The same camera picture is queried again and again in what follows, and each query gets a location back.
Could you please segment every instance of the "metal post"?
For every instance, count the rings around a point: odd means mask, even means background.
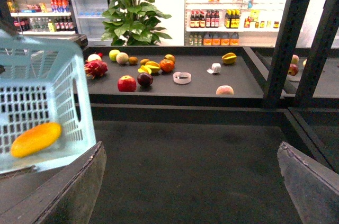
[[[326,0],[304,72],[295,97],[295,106],[309,106],[323,71],[327,53],[339,28],[339,0]]]
[[[264,92],[264,107],[276,107],[281,97],[293,51],[297,45],[309,2],[310,0],[286,0]]]

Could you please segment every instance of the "tangerine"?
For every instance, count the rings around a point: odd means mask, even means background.
[[[171,60],[164,59],[159,65],[163,72],[171,72],[174,69],[174,62]]]

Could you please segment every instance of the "apple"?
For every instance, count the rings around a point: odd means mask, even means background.
[[[298,62],[299,62],[299,57],[297,55],[293,55],[291,63],[292,64],[298,64]]]
[[[299,72],[298,66],[295,64],[291,64],[288,69],[288,75],[295,76]]]
[[[117,54],[117,63],[118,64],[126,64],[128,62],[128,54],[124,52],[120,52]]]
[[[136,89],[137,82],[132,76],[125,75],[119,78],[118,80],[119,92],[135,92]]]
[[[143,72],[138,75],[137,81],[139,85],[147,87],[153,83],[153,76],[146,72]]]
[[[113,50],[110,51],[109,57],[110,57],[111,61],[117,61],[118,53],[120,53],[120,51],[118,49],[113,49]]]
[[[221,85],[218,87],[216,94],[221,95],[221,94],[229,94],[233,95],[234,91],[233,88],[230,87],[229,85]]]
[[[175,56],[174,55],[170,55],[169,53],[167,55],[165,55],[164,59],[165,60],[170,60],[173,63],[175,63]]]

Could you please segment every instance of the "green apple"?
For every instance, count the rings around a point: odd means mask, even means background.
[[[113,50],[110,51],[109,56],[110,56],[111,61],[117,61],[118,53],[120,53],[120,51],[118,49],[113,49]]]

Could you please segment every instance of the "dragon fruit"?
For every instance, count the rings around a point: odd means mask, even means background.
[[[86,76],[92,77],[95,79],[96,77],[102,77],[107,69],[107,63],[100,60],[93,60],[85,64],[84,66]]]

